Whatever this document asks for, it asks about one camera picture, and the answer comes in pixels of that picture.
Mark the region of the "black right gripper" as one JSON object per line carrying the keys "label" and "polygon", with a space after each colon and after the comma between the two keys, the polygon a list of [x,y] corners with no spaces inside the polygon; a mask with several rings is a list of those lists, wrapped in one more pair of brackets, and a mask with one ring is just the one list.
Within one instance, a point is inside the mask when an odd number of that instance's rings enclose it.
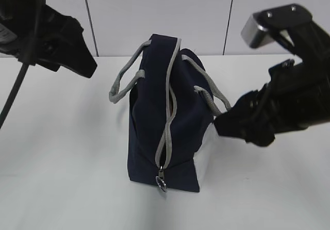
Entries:
{"label": "black right gripper", "polygon": [[294,65],[287,60],[269,69],[262,89],[241,96],[214,120],[221,137],[267,147],[275,135],[329,122],[329,66]]}

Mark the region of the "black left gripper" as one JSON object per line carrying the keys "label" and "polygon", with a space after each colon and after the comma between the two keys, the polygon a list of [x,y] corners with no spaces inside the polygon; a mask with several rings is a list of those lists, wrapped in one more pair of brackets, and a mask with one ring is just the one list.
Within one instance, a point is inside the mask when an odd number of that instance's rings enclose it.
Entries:
{"label": "black left gripper", "polygon": [[46,0],[33,0],[33,3],[32,30],[23,40],[18,60],[53,71],[63,66],[91,78],[97,63],[85,43],[84,29],[78,20],[60,14],[49,7]]}

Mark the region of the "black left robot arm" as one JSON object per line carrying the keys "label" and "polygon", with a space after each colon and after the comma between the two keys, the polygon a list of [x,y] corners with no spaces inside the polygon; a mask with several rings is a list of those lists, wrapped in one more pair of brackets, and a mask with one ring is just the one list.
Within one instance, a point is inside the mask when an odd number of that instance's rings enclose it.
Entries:
{"label": "black left robot arm", "polygon": [[51,71],[60,67],[91,78],[97,63],[81,24],[46,0],[1,0],[1,53]]}

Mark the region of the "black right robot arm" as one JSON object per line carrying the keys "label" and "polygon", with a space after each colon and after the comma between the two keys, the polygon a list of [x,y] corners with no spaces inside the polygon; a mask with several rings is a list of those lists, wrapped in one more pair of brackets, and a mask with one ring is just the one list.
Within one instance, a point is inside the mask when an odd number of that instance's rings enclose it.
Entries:
{"label": "black right robot arm", "polygon": [[241,96],[214,120],[221,137],[269,146],[277,134],[329,122],[329,64],[285,60],[268,70],[262,89]]}

